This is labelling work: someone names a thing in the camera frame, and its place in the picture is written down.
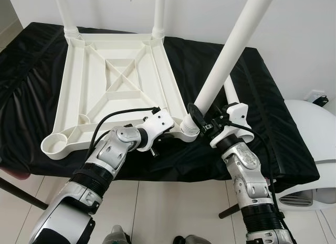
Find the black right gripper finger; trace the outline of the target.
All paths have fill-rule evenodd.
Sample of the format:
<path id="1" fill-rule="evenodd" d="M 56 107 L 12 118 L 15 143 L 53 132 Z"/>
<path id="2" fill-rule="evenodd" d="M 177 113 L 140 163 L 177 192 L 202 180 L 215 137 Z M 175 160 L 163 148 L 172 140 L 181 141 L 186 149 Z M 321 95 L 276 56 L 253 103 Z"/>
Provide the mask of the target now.
<path id="1" fill-rule="evenodd" d="M 187 111 L 195 126 L 197 126 L 200 131 L 206 131 L 208 129 L 208 123 L 204 119 L 204 115 L 198 109 L 197 105 L 194 103 L 188 103 Z"/>

